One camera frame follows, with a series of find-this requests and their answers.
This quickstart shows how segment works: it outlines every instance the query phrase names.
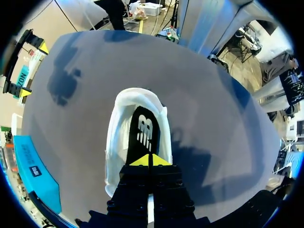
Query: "sock logo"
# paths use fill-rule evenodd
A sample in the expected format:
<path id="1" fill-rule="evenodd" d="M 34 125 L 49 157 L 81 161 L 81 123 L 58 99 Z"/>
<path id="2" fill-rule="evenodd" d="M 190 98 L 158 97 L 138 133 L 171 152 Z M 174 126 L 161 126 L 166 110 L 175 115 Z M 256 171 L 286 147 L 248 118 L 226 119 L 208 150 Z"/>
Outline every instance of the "sock logo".
<path id="1" fill-rule="evenodd" d="M 140 115 L 138 119 L 138 129 L 141 131 L 137 133 L 137 140 L 140 141 L 151 152 L 151 142 L 153 125 L 150 119 L 146 119 L 144 115 Z"/>

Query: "person's leg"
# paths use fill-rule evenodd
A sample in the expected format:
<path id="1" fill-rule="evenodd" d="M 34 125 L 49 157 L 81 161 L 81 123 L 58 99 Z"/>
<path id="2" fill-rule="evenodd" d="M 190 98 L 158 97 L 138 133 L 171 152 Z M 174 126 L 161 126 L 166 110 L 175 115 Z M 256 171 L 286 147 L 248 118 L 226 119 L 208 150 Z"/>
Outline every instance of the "person's leg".
<path id="1" fill-rule="evenodd" d="M 283 86 L 280 80 L 280 77 L 277 77 L 270 82 L 268 82 L 266 85 L 264 85 L 259 90 L 255 91 L 252 96 L 259 100 L 263 97 L 270 96 L 274 93 L 277 93 L 279 91 L 283 90 Z"/>
<path id="2" fill-rule="evenodd" d="M 281 111 L 283 109 L 288 108 L 290 105 L 287 101 L 287 97 L 280 96 L 280 97 L 275 97 L 273 99 L 270 99 L 264 103 L 261 104 L 261 107 L 267 112 L 275 112 L 275 111 Z"/>
<path id="3" fill-rule="evenodd" d="M 109 15 L 114 30 L 125 30 L 124 28 L 124 3 L 121 0 L 99 0 L 94 2 L 103 8 Z"/>

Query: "desk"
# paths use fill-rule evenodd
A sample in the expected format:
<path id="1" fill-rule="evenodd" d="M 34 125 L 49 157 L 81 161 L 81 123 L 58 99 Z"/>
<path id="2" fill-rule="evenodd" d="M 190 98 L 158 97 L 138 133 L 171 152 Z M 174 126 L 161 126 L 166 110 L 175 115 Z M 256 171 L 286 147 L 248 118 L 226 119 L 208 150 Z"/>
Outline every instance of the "desk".
<path id="1" fill-rule="evenodd" d="M 260 105 L 228 73 L 160 38 L 78 32 L 60 37 L 41 63 L 22 125 L 59 184 L 67 218 L 106 213 L 107 130 L 116 95 L 129 87 L 149 88 L 167 106 L 173 162 L 197 218 L 215 221 L 265 188 L 280 140 Z"/>

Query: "floor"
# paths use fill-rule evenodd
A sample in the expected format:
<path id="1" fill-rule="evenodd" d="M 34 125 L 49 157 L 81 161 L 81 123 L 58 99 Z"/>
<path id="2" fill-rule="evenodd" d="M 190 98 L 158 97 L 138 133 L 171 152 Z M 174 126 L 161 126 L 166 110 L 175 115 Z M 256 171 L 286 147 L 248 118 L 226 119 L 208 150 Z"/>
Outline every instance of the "floor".
<path id="1" fill-rule="evenodd" d="M 250 93 L 253 93 L 262 87 L 262 73 L 258 60 L 249 55 L 244 56 L 244 59 L 246 58 L 248 59 L 242 63 L 240 53 L 235 51 L 229 52 L 228 48 L 225 48 L 219 56 L 220 60 L 228 64 L 231 76 Z M 284 138 L 286 135 L 286 123 L 281 112 L 278 112 L 273 123 L 279 136 Z"/>
<path id="2" fill-rule="evenodd" d="M 173 13 L 173 9 L 169 9 L 168 13 L 167 11 L 162 10 L 158 18 L 154 16 L 147 16 L 147 18 L 143 21 L 143 27 L 141 33 L 147 35 L 156 35 L 169 22 L 169 20 L 172 17 L 172 13 Z M 127 23 L 128 18 L 125 18 L 124 21 L 125 21 L 125 28 L 127 31 L 139 32 L 140 30 L 139 21 L 135 21 L 135 23 L 132 22 Z M 102 29 L 113 29 L 113 27 L 109 23 L 106 26 L 102 27 Z"/>

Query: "person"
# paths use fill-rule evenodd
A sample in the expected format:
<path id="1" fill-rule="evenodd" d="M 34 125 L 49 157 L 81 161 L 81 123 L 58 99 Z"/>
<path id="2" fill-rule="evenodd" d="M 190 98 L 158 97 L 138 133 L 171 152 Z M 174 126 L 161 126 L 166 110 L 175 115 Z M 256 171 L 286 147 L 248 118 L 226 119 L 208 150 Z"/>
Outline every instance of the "person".
<path id="1" fill-rule="evenodd" d="M 266 99 L 261 106 L 267 113 L 286 109 L 304 99 L 304 77 L 289 69 L 252 96 L 257 100 Z"/>
<path id="2" fill-rule="evenodd" d="M 98 0 L 94 3 L 103 8 L 109 15 L 109 19 L 114 30 L 125 30 L 123 23 L 125 7 L 121 0 Z"/>
<path id="3" fill-rule="evenodd" d="M 289 69 L 296 69 L 297 65 L 294 56 L 285 51 L 267 63 L 260 64 L 263 81 L 267 83 Z"/>

